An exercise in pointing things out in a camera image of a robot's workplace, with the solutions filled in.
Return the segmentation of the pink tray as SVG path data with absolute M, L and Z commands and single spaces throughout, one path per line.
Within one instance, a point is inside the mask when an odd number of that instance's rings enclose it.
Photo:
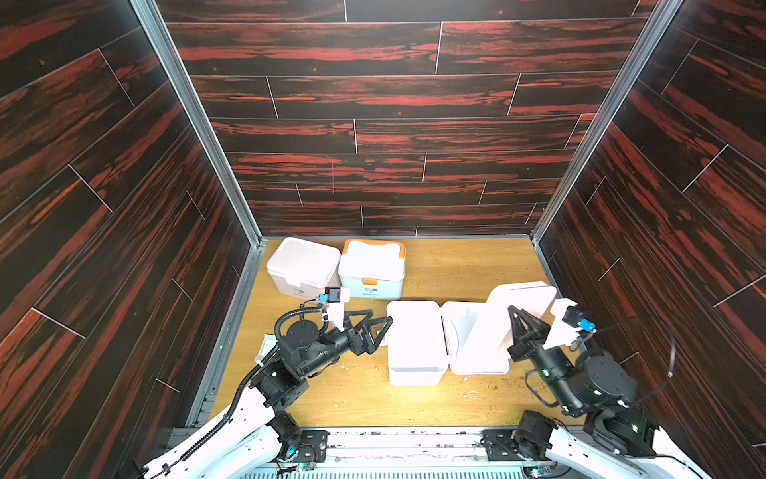
M 556 288 L 542 281 L 495 287 L 461 349 L 460 369 L 468 375 L 508 373 L 511 367 L 508 348 L 514 344 L 509 307 L 540 319 L 556 295 Z

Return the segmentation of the white gauze packet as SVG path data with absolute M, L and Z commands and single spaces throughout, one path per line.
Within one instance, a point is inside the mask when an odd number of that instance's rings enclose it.
M 261 349 L 255 358 L 255 364 L 264 367 L 277 359 L 279 359 L 278 341 L 274 335 L 265 335 Z

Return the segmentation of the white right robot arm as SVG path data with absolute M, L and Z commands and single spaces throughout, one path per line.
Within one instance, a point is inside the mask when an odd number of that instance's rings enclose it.
M 550 408 L 582 417 L 584 442 L 566 427 L 538 413 L 524 413 L 513 432 L 514 454 L 534 461 L 553 461 L 590 478 L 704 478 L 706 472 L 690 459 L 646 410 L 648 395 L 614 357 L 589 349 L 577 360 L 564 353 L 588 341 L 596 325 L 578 305 L 567 305 L 555 323 L 568 338 L 554 339 L 555 328 L 532 313 L 508 308 L 514 362 L 530 361 L 552 396 Z

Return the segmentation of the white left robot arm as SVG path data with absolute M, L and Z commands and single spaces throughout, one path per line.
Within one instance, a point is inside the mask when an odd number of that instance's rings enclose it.
M 373 355 L 392 317 L 349 311 L 342 327 L 319 327 L 309 315 L 327 315 L 323 305 L 301 307 L 275 323 L 276 345 L 249 371 L 231 404 L 187 440 L 145 465 L 131 462 L 117 478 L 213 478 L 215 469 L 233 477 L 255 462 L 269 462 L 295 445 L 300 427 L 286 410 L 344 353 Z

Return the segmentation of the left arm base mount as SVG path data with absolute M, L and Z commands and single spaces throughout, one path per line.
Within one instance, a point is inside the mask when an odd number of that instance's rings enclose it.
M 274 461 L 277 476 L 315 469 L 326 460 L 328 439 L 327 430 L 303 429 L 297 437 L 290 439 L 277 455 Z

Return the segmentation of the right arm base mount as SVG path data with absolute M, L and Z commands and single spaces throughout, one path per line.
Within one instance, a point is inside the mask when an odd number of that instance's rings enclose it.
M 485 429 L 480 445 L 490 462 L 546 461 L 551 447 L 548 437 L 518 429 Z

